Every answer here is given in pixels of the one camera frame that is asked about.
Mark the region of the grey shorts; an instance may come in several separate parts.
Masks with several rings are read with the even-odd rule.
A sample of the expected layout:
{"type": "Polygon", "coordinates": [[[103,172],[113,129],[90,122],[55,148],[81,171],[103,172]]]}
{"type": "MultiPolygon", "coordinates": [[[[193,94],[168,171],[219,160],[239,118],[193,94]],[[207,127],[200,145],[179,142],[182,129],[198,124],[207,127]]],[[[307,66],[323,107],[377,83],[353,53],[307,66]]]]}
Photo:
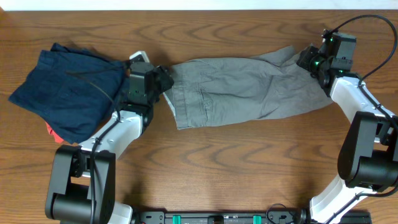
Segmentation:
{"type": "Polygon", "coordinates": [[[292,46],[250,58],[197,58],[172,66],[164,93],[178,129],[283,119],[332,100],[296,62],[292,46]]]}

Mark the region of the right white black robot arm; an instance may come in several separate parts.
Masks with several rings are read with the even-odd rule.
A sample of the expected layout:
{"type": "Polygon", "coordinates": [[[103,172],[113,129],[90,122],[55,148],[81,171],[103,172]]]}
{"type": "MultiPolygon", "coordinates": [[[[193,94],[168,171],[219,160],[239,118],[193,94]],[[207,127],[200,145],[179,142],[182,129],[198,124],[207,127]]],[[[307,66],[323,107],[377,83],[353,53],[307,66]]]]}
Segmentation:
{"type": "Polygon", "coordinates": [[[350,71],[352,50],[309,47],[299,67],[316,77],[327,96],[342,109],[351,125],[338,156],[338,174],[310,200],[304,223],[340,223],[366,197],[397,192],[397,116],[385,109],[350,71]]]}

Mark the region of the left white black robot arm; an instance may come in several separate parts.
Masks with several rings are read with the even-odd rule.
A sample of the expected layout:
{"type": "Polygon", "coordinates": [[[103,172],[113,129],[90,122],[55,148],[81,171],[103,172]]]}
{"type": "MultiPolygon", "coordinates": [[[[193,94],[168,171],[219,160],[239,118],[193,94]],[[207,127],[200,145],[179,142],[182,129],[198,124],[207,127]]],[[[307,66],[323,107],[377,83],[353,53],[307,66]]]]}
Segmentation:
{"type": "Polygon", "coordinates": [[[127,96],[95,135],[60,146],[53,160],[45,215],[61,223],[109,223],[114,215],[116,160],[150,125],[154,104],[174,81],[166,66],[130,66],[127,96]]]}

